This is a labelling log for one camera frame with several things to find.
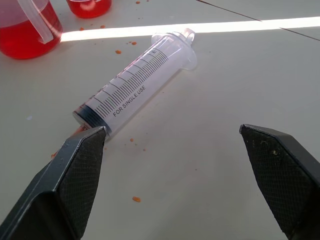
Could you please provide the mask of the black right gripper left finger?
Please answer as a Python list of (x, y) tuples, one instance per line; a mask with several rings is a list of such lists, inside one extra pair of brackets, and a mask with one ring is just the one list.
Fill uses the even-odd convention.
[(31, 180), (0, 226), (2, 240), (79, 240), (96, 197), (107, 131), (65, 140)]

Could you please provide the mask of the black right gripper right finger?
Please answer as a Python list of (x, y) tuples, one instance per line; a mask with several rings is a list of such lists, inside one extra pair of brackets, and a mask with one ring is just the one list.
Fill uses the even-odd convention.
[(320, 238), (320, 163), (291, 135), (239, 128), (257, 185), (289, 240)]

